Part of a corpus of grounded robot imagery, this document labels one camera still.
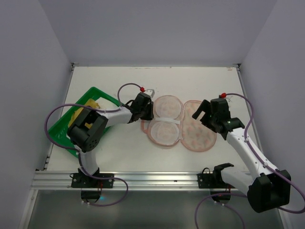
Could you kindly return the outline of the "floral pink laundry bag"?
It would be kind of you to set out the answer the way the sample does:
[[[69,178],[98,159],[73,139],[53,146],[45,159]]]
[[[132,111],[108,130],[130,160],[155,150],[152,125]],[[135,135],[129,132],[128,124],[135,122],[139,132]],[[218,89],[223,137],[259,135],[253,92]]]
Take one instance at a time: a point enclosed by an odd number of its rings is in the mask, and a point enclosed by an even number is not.
[[[184,104],[173,95],[164,95],[154,101],[151,121],[141,121],[141,129],[155,144],[172,147],[178,142],[190,151],[204,152],[216,143],[216,133],[192,118],[201,104],[189,100]]]

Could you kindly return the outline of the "white bra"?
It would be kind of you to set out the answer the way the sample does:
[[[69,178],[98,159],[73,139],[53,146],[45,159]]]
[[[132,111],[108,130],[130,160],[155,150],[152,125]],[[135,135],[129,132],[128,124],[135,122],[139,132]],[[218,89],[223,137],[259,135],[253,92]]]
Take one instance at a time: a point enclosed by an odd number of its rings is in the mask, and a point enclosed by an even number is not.
[[[97,99],[95,102],[98,104],[100,110],[117,110],[118,109],[118,106],[116,104],[114,104],[113,102],[111,102],[105,98],[102,98],[102,97]]]

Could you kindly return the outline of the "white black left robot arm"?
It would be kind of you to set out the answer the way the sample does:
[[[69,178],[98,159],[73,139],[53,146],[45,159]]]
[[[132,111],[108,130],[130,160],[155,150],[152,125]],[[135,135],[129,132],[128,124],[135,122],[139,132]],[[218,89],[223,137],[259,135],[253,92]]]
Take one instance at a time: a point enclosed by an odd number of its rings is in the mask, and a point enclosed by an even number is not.
[[[99,167],[93,152],[106,128],[117,124],[129,124],[139,119],[151,121],[153,115],[154,90],[148,89],[137,94],[131,105],[123,104],[116,110],[99,111],[83,108],[67,130],[67,136],[79,152],[80,170],[94,176]]]

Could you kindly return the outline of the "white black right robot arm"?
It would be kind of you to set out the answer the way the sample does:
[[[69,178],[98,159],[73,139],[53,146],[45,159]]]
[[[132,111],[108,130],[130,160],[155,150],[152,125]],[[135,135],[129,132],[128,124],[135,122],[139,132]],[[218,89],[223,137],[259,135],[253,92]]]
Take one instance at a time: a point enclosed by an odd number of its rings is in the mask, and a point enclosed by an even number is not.
[[[290,201],[291,176],[286,170],[279,170],[256,146],[249,146],[252,140],[245,133],[245,125],[239,118],[232,118],[228,102],[224,98],[203,100],[192,115],[202,125],[220,134],[238,153],[249,173],[237,169],[231,163],[214,167],[210,177],[198,175],[198,183],[231,185],[246,195],[252,209],[261,213],[287,205]]]

